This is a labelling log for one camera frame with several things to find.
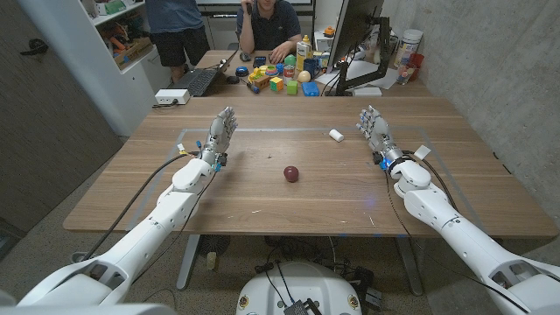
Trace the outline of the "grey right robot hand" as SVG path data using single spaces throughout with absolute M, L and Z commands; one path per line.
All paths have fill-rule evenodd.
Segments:
M 380 111 L 371 105 L 360 112 L 360 122 L 356 127 L 367 139 L 368 146 L 373 152 L 374 162 L 383 170 L 387 170 L 403 156 L 403 152 L 395 144 L 388 123 Z

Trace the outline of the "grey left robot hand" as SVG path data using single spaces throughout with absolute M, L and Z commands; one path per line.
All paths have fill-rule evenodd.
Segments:
M 237 128 L 235 112 L 225 107 L 212 121 L 202 147 L 201 159 L 213 165 L 228 149 L 231 137 Z

